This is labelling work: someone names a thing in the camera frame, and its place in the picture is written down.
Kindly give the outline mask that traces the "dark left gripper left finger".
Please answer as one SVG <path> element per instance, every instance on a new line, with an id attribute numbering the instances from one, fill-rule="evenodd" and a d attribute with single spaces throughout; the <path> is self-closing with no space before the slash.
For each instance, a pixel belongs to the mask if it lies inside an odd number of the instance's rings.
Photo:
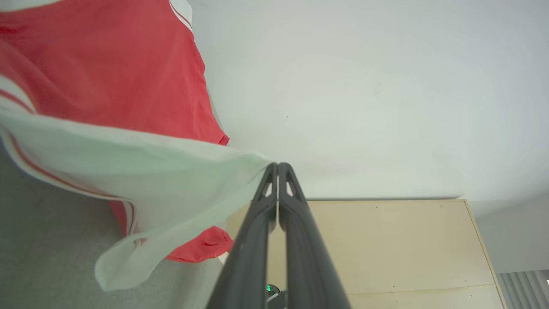
<path id="1" fill-rule="evenodd" d="M 266 309 L 269 233 L 276 219 L 278 164 L 269 164 L 208 301 L 208 309 Z"/>

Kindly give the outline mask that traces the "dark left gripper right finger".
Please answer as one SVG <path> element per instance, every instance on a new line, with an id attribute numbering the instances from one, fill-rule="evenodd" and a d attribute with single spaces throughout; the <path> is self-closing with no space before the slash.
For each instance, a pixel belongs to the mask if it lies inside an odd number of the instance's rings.
<path id="1" fill-rule="evenodd" d="M 287 307 L 350 309 L 331 256 L 290 164 L 278 165 L 279 223 L 286 233 Z"/>

